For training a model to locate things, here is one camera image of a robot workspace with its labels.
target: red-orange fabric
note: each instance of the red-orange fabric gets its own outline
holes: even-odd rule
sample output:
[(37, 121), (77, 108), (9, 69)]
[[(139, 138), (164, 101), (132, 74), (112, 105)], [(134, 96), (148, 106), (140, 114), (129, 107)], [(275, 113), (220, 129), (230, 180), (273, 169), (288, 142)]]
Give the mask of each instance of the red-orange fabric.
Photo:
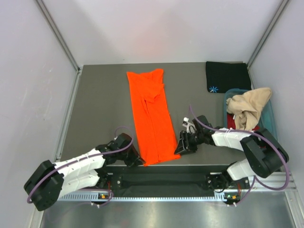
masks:
[(163, 69), (127, 72), (134, 123), (144, 166), (180, 158), (162, 83)]

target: laundry basket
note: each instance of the laundry basket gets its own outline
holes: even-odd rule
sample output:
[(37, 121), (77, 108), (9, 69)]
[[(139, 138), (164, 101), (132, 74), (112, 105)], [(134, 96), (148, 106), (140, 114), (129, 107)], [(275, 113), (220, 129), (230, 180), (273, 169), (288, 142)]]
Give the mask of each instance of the laundry basket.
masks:
[[(227, 99), (232, 98), (234, 95), (242, 95), (243, 93), (245, 93), (247, 91), (248, 90), (245, 90), (245, 89), (230, 89), (225, 93), (224, 127), (227, 127), (227, 104), (226, 104)], [(275, 124), (276, 123), (275, 123), (274, 113), (272, 111), (271, 102), (268, 101), (261, 113), (261, 118), (260, 118), (260, 121), (258, 122), (258, 126), (266, 128), (274, 136), (274, 138), (277, 139)]]

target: shiny gray surface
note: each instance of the shiny gray surface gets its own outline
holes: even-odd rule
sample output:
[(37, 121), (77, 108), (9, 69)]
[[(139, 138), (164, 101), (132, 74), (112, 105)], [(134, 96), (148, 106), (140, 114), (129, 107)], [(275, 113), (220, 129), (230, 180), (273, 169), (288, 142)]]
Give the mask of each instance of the shiny gray surface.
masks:
[[(168, 109), (177, 138), (185, 129), (181, 122), (188, 115), (189, 104), (196, 115), (205, 115), (213, 126), (223, 125), (224, 94), (207, 91), (205, 63), (84, 66), (61, 160), (108, 143), (113, 139), (114, 129), (120, 125), (134, 130), (126, 72), (149, 72), (156, 68), (164, 69)], [(244, 155), (240, 151), (200, 145), (195, 154), (160, 164), (230, 164), (242, 159)]]
[[(77, 203), (57, 202), (49, 209), (55, 220)], [(241, 205), (213, 202), (112, 202), (97, 209), (81, 205), (41, 228), (293, 228), (283, 192), (253, 192)]]

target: white wall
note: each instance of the white wall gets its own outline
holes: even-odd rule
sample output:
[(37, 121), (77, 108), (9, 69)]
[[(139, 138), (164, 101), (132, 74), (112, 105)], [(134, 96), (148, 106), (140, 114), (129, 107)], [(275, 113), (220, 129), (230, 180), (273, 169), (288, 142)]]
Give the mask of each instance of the white wall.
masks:
[(251, 73), (256, 87), (273, 90), (278, 138), (290, 157), (304, 201), (304, 1), (292, 0), (254, 62)]
[(2, 1), (0, 30), (0, 227), (23, 228), (23, 185), (55, 157), (76, 73), (33, 0)]
[(248, 61), (281, 0), (44, 0), (78, 64)]

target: blue snowflake logo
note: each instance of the blue snowflake logo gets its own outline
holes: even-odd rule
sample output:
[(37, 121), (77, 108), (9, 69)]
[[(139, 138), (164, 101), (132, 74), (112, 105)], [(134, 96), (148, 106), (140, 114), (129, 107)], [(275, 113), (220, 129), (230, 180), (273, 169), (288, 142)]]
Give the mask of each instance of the blue snowflake logo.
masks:
[(211, 93), (217, 93), (219, 89), (217, 87), (210, 86), (209, 90)]

